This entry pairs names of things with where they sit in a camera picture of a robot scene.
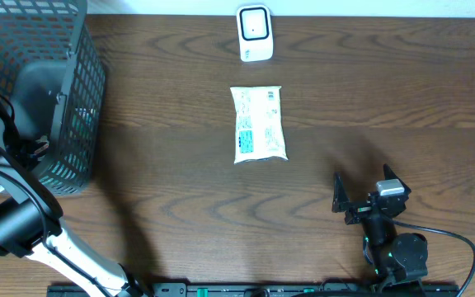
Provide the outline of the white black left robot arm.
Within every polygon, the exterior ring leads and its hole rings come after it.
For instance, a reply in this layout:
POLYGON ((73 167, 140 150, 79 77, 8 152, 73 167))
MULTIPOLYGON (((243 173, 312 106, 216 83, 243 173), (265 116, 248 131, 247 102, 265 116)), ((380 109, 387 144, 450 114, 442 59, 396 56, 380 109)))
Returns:
POLYGON ((90 296, 153 295, 121 264, 93 250, 67 226, 58 201, 26 170, 26 149, 13 105, 0 95, 0 256, 43 263, 90 296))

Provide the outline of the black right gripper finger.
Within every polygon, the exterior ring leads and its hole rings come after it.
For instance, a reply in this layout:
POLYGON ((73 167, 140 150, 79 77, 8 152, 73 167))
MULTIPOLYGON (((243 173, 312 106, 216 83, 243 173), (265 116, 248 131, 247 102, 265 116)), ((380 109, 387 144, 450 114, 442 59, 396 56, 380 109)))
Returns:
POLYGON ((346 190, 341 180, 339 172, 334 173, 334 185, 333 185, 333 202, 332 211, 334 213, 345 212, 350 207, 350 200, 346 194, 346 190))
POLYGON ((383 165, 383 174, 386 180, 397 179, 404 188, 405 194, 410 194, 412 192, 411 188, 386 163, 383 165))

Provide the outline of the wet wipes pack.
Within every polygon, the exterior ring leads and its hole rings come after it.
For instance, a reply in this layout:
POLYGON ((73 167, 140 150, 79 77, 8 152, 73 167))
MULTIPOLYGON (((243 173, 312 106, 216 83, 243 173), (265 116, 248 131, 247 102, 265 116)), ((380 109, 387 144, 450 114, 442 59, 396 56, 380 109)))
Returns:
POLYGON ((234 163, 287 161, 281 120, 282 86, 230 87, 236 112, 234 163))

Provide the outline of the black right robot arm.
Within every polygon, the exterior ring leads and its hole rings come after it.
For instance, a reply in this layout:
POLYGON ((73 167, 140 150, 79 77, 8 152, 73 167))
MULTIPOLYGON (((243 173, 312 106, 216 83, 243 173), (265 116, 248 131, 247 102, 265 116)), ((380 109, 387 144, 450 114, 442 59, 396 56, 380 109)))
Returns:
POLYGON ((364 201, 351 201, 340 174, 336 173, 332 202, 332 211, 343 213, 347 225, 362 225, 363 250, 376 270, 376 291, 417 282, 428 274, 426 238, 418 233, 399 234, 393 222, 406 209, 412 190, 389 165, 383 166, 383 174, 384 179, 376 183, 376 191, 370 192, 364 201))

